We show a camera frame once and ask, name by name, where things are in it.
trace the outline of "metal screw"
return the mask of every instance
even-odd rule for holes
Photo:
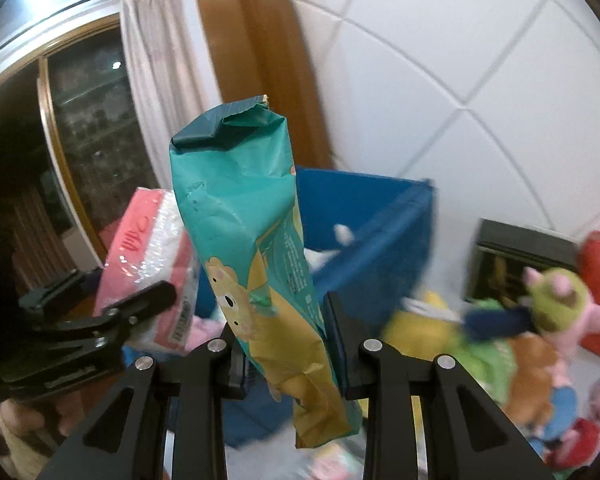
[[[451,370],[451,368],[456,366],[456,360],[450,355],[441,355],[438,358],[438,366],[440,366],[440,368],[445,368],[446,370]]]
[[[148,370],[154,365],[154,360],[148,355],[143,355],[136,359],[136,368],[138,370]]]
[[[212,352],[221,352],[226,348],[226,343],[224,342],[224,339],[212,339],[206,347]]]
[[[370,352],[377,352],[382,348],[382,342],[378,341],[378,339],[367,339],[362,343],[362,346]]]

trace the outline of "blue storage bin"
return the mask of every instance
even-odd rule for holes
[[[429,257],[434,189],[415,182],[343,171],[297,168],[304,246],[340,249],[333,226],[355,241],[313,274],[320,302],[338,293],[346,313],[378,334],[409,296]]]

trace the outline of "stuffed toy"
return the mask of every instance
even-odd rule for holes
[[[558,447],[547,457],[557,470],[590,463],[600,451],[600,380],[589,396],[586,418],[578,418],[560,438]]]
[[[518,370],[503,411],[517,426],[544,426],[554,416],[552,376],[547,368],[555,365],[558,355],[551,344],[536,334],[520,335],[510,339],[509,344]]]
[[[523,281],[532,298],[534,327],[558,352],[552,375],[554,388],[570,386],[568,369],[580,340],[600,333],[600,305],[593,301],[587,285],[565,269],[540,273],[525,267]]]
[[[402,355],[433,361],[437,355],[447,352],[448,342],[452,334],[457,331],[458,325],[437,318],[435,313],[449,313],[449,310],[446,303],[435,292],[428,290],[423,296],[422,303],[430,307],[427,315],[396,310],[382,330],[382,341],[389,343]],[[368,401],[361,399],[358,403],[363,415],[367,416]],[[416,431],[421,434],[420,397],[411,397],[411,403]]]
[[[516,359],[507,340],[470,342],[458,331],[452,334],[445,352],[455,357],[499,406],[508,402]]]
[[[545,426],[538,426],[534,435],[529,438],[529,444],[540,456],[544,456],[547,447],[552,447],[576,420],[578,397],[570,386],[554,388],[551,393],[551,404],[554,416]]]
[[[464,314],[462,331],[468,341],[480,343],[536,332],[536,329],[531,310],[526,306],[516,306],[499,310],[471,308]]]

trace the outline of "white curtain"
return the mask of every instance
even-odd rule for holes
[[[180,0],[121,0],[126,71],[158,183],[173,187],[169,142],[202,113]]]

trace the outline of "human hand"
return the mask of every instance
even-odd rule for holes
[[[84,418],[80,393],[72,392],[50,402],[58,412],[59,433],[63,436],[69,435]],[[42,413],[13,399],[0,403],[0,418],[5,427],[16,436],[24,436],[45,427],[45,417]]]

